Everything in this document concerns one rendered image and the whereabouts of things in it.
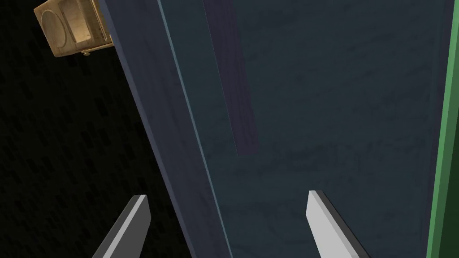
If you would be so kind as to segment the tan wooden cabinet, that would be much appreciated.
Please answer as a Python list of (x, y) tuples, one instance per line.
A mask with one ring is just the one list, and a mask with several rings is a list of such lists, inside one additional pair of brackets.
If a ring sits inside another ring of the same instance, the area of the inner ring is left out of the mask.
[(98, 0), (47, 0), (34, 13), (55, 57), (113, 46)]

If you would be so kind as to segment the dark blue door leaf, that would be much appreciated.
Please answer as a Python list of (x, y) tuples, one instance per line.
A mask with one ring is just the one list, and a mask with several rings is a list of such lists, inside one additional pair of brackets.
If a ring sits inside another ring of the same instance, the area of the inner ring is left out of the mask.
[(455, 0), (100, 0), (189, 253), (427, 258)]

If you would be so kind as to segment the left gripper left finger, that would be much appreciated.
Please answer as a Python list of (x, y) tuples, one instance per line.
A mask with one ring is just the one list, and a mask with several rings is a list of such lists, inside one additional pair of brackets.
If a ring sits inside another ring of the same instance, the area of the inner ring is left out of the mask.
[(147, 195), (134, 195), (92, 258), (139, 258), (150, 222)]

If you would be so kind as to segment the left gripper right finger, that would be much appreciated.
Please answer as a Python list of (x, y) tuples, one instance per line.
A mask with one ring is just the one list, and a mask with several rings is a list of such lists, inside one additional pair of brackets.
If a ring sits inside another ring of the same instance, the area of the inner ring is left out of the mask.
[(320, 258), (370, 258), (323, 191), (308, 192), (305, 215)]

